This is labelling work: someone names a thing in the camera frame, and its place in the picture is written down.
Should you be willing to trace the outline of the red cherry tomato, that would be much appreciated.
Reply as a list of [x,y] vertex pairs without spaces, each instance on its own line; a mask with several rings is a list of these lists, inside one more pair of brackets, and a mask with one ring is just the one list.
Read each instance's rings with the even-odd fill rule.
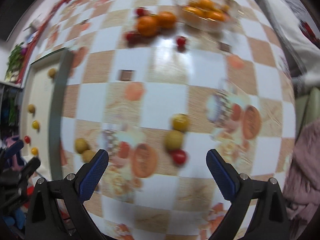
[[26,135],[26,136],[24,137],[24,141],[25,141],[26,144],[30,144],[31,139],[30,139],[29,136]]

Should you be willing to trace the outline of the olive green round fruit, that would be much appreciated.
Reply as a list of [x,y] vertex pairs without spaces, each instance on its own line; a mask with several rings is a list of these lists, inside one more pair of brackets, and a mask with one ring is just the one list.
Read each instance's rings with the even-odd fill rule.
[[54,79],[54,78],[55,78],[56,73],[57,73],[56,68],[50,68],[50,70],[48,70],[48,76],[49,76],[51,79]]

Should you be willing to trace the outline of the yellow-green tomato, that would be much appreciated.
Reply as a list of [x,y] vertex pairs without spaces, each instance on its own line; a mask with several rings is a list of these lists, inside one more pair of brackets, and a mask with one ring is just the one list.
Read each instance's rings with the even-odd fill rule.
[[38,155],[38,154],[39,154],[38,148],[33,147],[33,148],[31,149],[31,153],[32,153],[32,155]]

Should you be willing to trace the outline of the pink fluffy blanket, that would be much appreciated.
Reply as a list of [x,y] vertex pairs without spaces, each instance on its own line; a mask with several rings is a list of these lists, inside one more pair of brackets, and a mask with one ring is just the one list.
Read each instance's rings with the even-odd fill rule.
[[290,239],[297,239],[319,207],[319,120],[306,125],[295,143],[283,196]]

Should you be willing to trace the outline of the olive fruit pair upper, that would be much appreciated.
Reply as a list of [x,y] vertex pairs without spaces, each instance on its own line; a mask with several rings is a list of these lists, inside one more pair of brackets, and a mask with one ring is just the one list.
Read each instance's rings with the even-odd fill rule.
[[83,152],[89,150],[90,146],[84,138],[78,138],[75,139],[74,148],[78,154],[82,154]]

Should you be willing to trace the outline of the yellow cherry tomato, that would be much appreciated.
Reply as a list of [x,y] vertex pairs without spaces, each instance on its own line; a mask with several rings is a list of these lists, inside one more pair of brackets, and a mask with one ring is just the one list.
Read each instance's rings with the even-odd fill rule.
[[32,128],[35,129],[35,130],[39,130],[40,129],[40,123],[35,120],[32,122]]

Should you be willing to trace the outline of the red tomato far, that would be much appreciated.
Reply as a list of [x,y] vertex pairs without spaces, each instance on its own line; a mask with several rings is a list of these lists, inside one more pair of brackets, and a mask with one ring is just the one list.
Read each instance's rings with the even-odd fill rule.
[[136,15],[137,17],[143,17],[145,15],[145,8],[144,7],[137,7],[136,8]]

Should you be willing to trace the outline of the checkered tablecloth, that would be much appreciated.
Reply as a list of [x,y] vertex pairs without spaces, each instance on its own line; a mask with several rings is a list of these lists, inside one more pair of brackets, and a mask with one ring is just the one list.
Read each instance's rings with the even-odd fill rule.
[[[254,0],[220,37],[177,22],[129,47],[135,9],[174,0],[74,0],[39,50],[75,53],[61,116],[63,173],[82,166],[84,138],[111,156],[85,208],[117,239],[207,239],[230,204],[206,165],[215,148],[240,173],[284,185],[295,140],[293,90],[270,22]],[[176,38],[187,39],[178,48]]]

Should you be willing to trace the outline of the white shallow tray box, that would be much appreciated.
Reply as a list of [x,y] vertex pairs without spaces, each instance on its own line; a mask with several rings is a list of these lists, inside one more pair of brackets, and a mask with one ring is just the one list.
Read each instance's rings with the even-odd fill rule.
[[[30,137],[30,144],[24,144],[21,156],[25,161],[35,157],[31,153],[33,147],[38,148],[36,155],[41,162],[37,172],[47,180],[62,178],[60,157],[60,125],[63,98],[69,71],[73,61],[73,53],[61,48],[36,60],[30,65],[29,73],[23,89],[20,111],[20,137]],[[48,70],[56,68],[54,79],[48,76]],[[37,120],[40,129],[32,128]]]

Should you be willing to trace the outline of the grey white sofa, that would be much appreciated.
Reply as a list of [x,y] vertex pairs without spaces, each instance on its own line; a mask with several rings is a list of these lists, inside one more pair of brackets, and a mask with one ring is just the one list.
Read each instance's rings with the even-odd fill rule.
[[304,35],[303,23],[319,30],[301,0],[254,0],[270,21],[285,53],[296,94],[319,87],[319,46]]

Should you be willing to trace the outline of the large orange mandarin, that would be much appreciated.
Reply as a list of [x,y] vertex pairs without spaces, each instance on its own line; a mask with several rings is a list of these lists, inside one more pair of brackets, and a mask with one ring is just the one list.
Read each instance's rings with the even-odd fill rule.
[[154,15],[142,16],[137,20],[136,30],[143,37],[154,37],[159,29],[158,19]]

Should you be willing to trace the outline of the clear glass fruit bowl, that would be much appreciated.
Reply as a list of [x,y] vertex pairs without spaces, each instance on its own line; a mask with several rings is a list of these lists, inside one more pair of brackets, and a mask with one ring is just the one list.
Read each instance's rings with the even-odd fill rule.
[[176,5],[182,22],[208,33],[230,29],[240,12],[235,0],[177,0]]

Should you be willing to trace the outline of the green potted plant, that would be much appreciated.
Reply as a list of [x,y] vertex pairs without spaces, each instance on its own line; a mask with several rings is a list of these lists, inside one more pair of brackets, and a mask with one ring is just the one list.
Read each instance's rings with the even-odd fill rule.
[[7,71],[5,74],[5,82],[15,83],[22,69],[23,61],[27,53],[27,47],[24,42],[16,44],[11,51],[7,61]]

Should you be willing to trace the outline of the red tomato mid right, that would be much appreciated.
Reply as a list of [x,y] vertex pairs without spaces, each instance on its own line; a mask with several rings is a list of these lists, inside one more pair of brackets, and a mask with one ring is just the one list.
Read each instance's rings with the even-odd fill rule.
[[186,42],[187,42],[187,39],[184,36],[178,36],[176,38],[176,44],[177,44],[178,48],[185,47]]

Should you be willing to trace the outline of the red tomato beside mandarin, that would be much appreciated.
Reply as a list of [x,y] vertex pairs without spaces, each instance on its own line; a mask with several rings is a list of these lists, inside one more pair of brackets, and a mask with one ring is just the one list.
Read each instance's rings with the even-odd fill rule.
[[134,31],[128,31],[125,34],[125,39],[127,43],[134,44],[139,40],[139,34]]

